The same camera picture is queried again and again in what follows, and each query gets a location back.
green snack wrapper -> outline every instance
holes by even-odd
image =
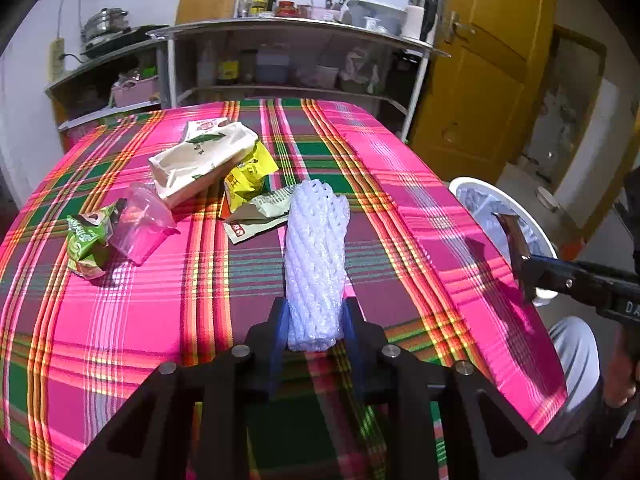
[[[66,266],[86,280],[99,278],[104,274],[104,264],[109,259],[109,238],[120,218],[127,200],[117,202],[91,213],[66,217]]]

door handle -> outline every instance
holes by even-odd
[[[471,25],[465,25],[465,23],[460,23],[460,15],[455,10],[452,10],[451,15],[449,17],[449,23],[447,23],[447,29],[444,35],[445,43],[451,43],[455,35],[458,35],[461,38],[464,38],[464,36],[460,35],[460,32],[475,34],[476,30],[473,27],[471,27]]]

plastic bag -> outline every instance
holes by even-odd
[[[371,60],[370,49],[355,47],[347,54],[344,70],[340,72],[340,79],[367,85],[367,93],[373,94],[380,82],[378,66]]]
[[[149,159],[156,192],[169,209],[212,186],[254,150],[242,123],[212,126]]]
[[[510,215],[515,215],[517,213],[499,198],[474,187],[459,187],[456,191],[456,197],[466,210],[471,213],[473,218],[489,237],[489,240],[494,243],[495,247],[500,251],[500,254],[510,264],[511,259],[509,256],[507,235],[504,233],[504,230],[500,226],[498,219],[494,216],[494,213],[505,213]],[[544,242],[540,242],[538,236],[522,218],[518,218],[518,225],[520,226],[522,234],[524,234],[524,239],[529,246],[531,254],[537,254],[538,256],[553,256],[551,252],[546,249],[546,244]]]
[[[226,200],[233,213],[242,204],[262,193],[264,177],[278,171],[271,153],[259,140],[249,153],[225,177]]]
[[[305,180],[291,197],[284,252],[290,350],[321,352],[342,337],[349,216],[346,197],[319,180]]]
[[[86,280],[104,275],[111,253],[109,240],[126,204],[121,198],[96,211],[66,217],[66,266],[70,270]]]

metal screw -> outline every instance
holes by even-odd
[[[251,349],[247,345],[236,345],[231,349],[234,357],[247,357]]]
[[[158,367],[158,371],[162,375],[171,375],[177,370],[177,368],[178,368],[178,365],[173,361],[165,361],[164,363],[160,363],[160,366]]]
[[[474,372],[474,366],[469,361],[456,361],[454,368],[461,375],[471,375]]]
[[[382,353],[387,357],[398,357],[400,355],[400,348],[396,345],[384,345],[382,347]]]

snack package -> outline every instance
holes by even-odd
[[[233,213],[243,203],[260,195],[264,187],[264,177],[275,171],[278,171],[278,165],[258,140],[252,152],[225,177],[229,210]]]
[[[228,122],[226,117],[189,121],[184,127],[184,140],[188,142],[200,136],[220,136],[220,127]]]
[[[189,131],[187,126],[188,136],[193,137],[149,158],[156,192],[169,209],[222,180],[258,140],[242,123],[194,128]]]
[[[104,264],[110,254],[109,238],[127,204],[121,198],[117,202],[91,213],[66,217],[66,266],[86,280],[99,278],[104,274]]]
[[[226,235],[237,244],[287,221],[291,195],[298,184],[258,195],[225,220]]]

